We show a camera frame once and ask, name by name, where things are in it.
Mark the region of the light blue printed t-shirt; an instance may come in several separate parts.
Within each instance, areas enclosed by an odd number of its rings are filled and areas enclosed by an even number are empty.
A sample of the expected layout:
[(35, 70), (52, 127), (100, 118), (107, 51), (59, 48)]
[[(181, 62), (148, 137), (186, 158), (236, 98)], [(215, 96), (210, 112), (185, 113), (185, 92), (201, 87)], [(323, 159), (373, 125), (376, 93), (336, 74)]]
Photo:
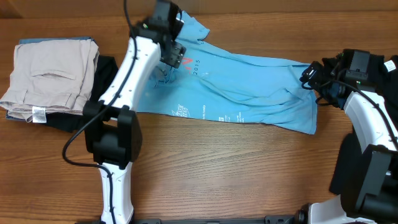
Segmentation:
[(299, 80), (308, 64), (233, 54), (205, 42), (209, 29), (186, 12), (178, 68), (159, 63), (137, 110), (229, 123), (264, 123), (314, 134), (317, 105)]

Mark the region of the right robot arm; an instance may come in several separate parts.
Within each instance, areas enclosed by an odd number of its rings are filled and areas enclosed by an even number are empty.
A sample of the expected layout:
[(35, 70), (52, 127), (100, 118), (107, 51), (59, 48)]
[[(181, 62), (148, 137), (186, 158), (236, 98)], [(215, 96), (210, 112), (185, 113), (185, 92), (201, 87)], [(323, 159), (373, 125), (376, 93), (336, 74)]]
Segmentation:
[(291, 223), (397, 223), (397, 56), (325, 58), (301, 81), (353, 125), (341, 143), (330, 192)]

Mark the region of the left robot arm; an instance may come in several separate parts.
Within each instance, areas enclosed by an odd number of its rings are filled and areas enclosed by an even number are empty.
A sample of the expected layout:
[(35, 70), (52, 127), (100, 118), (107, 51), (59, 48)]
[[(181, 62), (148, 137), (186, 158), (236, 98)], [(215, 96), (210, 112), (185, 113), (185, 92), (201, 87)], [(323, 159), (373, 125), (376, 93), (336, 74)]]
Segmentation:
[(103, 191), (100, 223), (133, 223), (131, 169), (142, 146), (137, 107), (160, 62), (178, 68), (185, 47), (176, 42), (184, 21), (147, 19), (131, 28), (123, 62), (108, 89), (83, 108), (86, 149), (99, 169)]

